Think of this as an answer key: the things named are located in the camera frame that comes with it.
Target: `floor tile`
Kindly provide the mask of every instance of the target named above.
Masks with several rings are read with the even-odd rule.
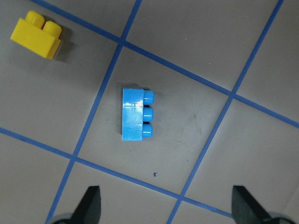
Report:
[[[128,41],[232,89],[275,0],[145,0]]]
[[[244,185],[268,211],[297,211],[285,208],[299,185],[298,135],[299,129],[233,101],[186,196],[230,212],[233,185]]]
[[[29,10],[62,25],[54,60],[9,39]],[[8,1],[1,11],[0,126],[72,153],[116,44],[30,1]]]
[[[238,94],[299,122],[299,2],[285,1]]]
[[[47,2],[96,25],[114,35],[121,36],[135,3],[134,0],[47,0]]]
[[[182,202],[176,216],[172,221],[172,224],[182,224],[182,223],[235,224],[232,218],[228,218],[226,216],[207,211],[205,209],[202,209],[200,207],[185,202]]]
[[[121,141],[124,87],[155,92],[153,138]],[[226,98],[124,49],[79,156],[179,193]]]
[[[68,159],[0,134],[1,223],[44,223]]]
[[[75,164],[55,216],[73,212],[88,186],[100,186],[101,224],[164,224],[175,199]]]

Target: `yellow toy block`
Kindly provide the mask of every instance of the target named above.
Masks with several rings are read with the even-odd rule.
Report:
[[[62,29],[52,21],[44,23],[42,15],[29,11],[25,19],[19,19],[10,39],[44,58],[53,59]]]

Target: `blue block stud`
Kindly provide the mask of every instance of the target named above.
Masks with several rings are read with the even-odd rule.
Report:
[[[142,138],[153,136],[151,122],[154,118],[154,111],[151,107],[155,101],[153,91],[141,89],[123,89],[122,91],[122,140],[142,141]]]

